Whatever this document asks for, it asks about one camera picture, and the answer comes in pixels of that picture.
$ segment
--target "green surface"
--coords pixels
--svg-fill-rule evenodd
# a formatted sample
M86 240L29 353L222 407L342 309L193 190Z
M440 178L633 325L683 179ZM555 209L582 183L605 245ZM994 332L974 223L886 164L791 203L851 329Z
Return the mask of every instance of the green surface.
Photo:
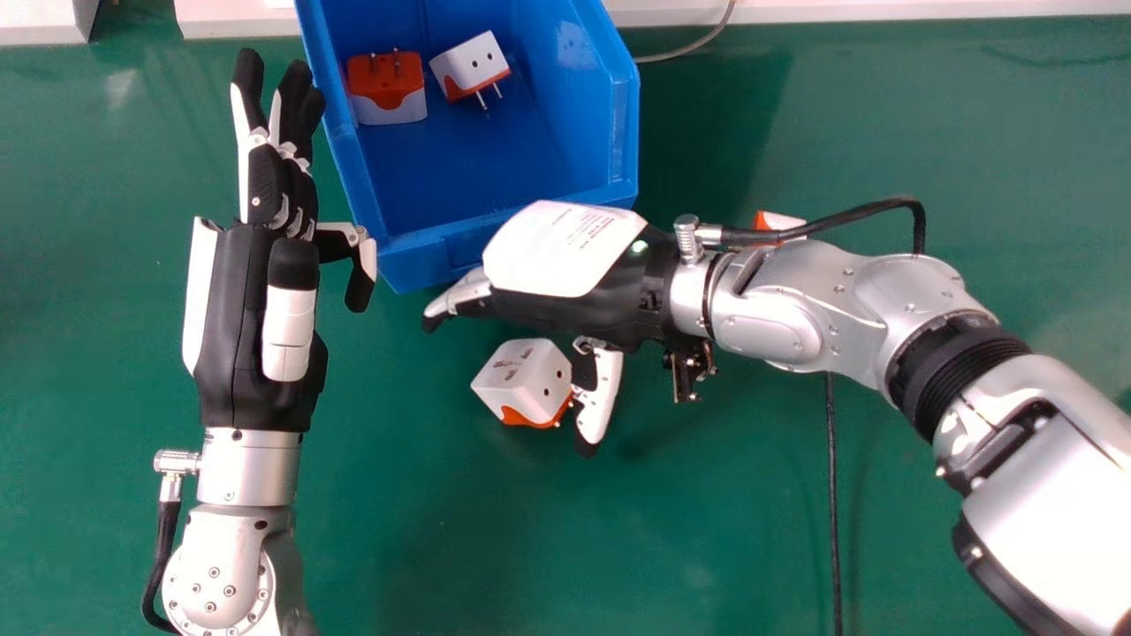
M89 48L0 51L0 634L149 633L162 446L198 447L181 366L190 218L233 214L239 43L104 6ZM895 192L927 249L1039 351L1131 386L1131 20L728 29L644 69L638 209L665 225L818 215ZM639 51L691 32L632 33ZM256 44L274 81L297 41ZM325 138L323 218L345 218ZM837 232L904 249L907 220ZM299 541L327 635L827 634L820 378L724 355L675 407L649 349L602 454L503 429L467 384L516 332L323 277L327 390ZM951 556L959 500L883 401L839 384L852 634L1009 634Z

